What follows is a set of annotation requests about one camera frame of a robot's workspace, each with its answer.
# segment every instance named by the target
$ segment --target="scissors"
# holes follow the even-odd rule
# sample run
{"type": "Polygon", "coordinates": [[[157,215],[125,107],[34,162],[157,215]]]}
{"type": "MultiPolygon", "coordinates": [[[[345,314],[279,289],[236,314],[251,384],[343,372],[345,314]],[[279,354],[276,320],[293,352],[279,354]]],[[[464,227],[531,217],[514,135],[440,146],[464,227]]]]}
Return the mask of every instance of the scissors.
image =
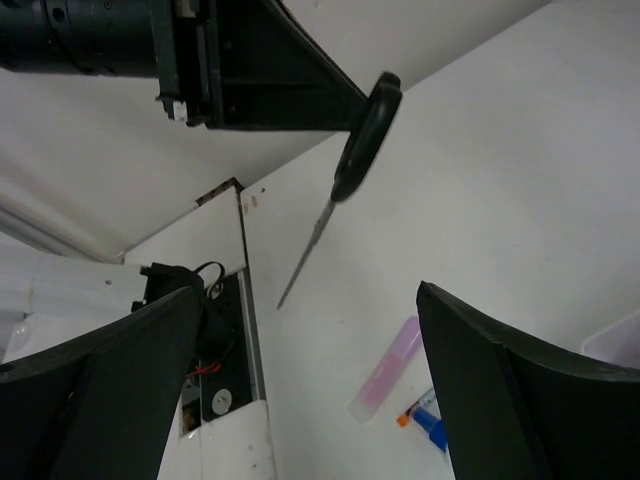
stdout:
{"type": "Polygon", "coordinates": [[[311,239],[278,302],[276,307],[278,310],[284,305],[313,247],[320,240],[336,205],[349,199],[362,184],[373,160],[378,154],[378,150],[380,150],[382,142],[387,136],[401,100],[400,79],[393,73],[384,72],[373,87],[362,114],[358,117],[354,128],[351,130],[351,135],[347,140],[336,168],[329,201],[313,227],[311,239]]]}

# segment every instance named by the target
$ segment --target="white wall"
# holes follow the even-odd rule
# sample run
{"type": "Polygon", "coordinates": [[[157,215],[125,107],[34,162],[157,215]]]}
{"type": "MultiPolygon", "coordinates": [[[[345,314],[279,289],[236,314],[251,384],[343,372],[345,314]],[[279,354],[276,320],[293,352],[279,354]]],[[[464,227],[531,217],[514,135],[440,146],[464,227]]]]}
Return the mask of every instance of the white wall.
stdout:
{"type": "MultiPolygon", "coordinates": [[[[546,2],[285,3],[368,90],[382,69],[410,86],[546,2]]],[[[228,178],[251,184],[325,136],[190,130],[167,120],[153,80],[0,71],[0,82],[0,194],[112,253],[228,178]]]]}

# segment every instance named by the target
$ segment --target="blue pen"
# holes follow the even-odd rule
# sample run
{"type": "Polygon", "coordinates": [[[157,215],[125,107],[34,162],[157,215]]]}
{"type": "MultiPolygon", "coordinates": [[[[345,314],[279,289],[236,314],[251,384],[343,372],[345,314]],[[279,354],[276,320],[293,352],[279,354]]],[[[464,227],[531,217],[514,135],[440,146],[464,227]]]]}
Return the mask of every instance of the blue pen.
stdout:
{"type": "Polygon", "coordinates": [[[411,411],[414,408],[416,408],[419,405],[422,408],[427,409],[435,401],[436,401],[436,391],[432,387],[429,390],[427,390],[427,393],[425,393],[418,400],[416,400],[413,403],[413,405],[411,405],[409,408],[407,408],[402,415],[400,415],[398,418],[396,418],[396,422],[402,428],[406,427],[407,425],[409,425],[409,420],[411,420],[411,411]]]}
{"type": "Polygon", "coordinates": [[[430,414],[421,406],[415,407],[411,412],[411,418],[429,434],[429,440],[443,452],[447,452],[447,434],[444,424],[435,415],[430,414]]]}

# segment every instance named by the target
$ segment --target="white plastic container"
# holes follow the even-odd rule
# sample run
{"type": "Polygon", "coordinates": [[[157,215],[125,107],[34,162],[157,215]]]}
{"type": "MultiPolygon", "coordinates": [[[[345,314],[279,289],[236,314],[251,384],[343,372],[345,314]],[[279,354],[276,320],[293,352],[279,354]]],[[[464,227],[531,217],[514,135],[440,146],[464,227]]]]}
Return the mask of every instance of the white plastic container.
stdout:
{"type": "Polygon", "coordinates": [[[580,353],[621,367],[640,369],[640,310],[587,338],[580,353]]]}

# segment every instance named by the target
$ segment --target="cable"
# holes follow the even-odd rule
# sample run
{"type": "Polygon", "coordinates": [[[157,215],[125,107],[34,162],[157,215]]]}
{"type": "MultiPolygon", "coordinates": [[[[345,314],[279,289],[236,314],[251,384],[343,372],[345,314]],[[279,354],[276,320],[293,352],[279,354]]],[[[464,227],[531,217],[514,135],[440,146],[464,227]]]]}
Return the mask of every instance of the cable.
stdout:
{"type": "Polygon", "coordinates": [[[209,373],[216,373],[222,368],[216,360],[206,367],[196,367],[195,370],[187,374],[187,378],[195,377],[196,375],[207,375],[209,373]]]}
{"type": "Polygon", "coordinates": [[[220,262],[216,262],[212,260],[210,262],[203,263],[202,265],[200,265],[198,268],[194,270],[194,273],[200,274],[202,270],[204,270],[207,267],[210,267],[211,265],[216,265],[220,269],[220,273],[218,274],[218,278],[216,278],[216,280],[211,285],[205,287],[204,289],[205,295],[209,300],[215,299],[218,295],[220,295],[220,293],[222,293],[222,290],[224,288],[222,280],[226,276],[226,270],[224,268],[224,265],[222,265],[220,262]]]}

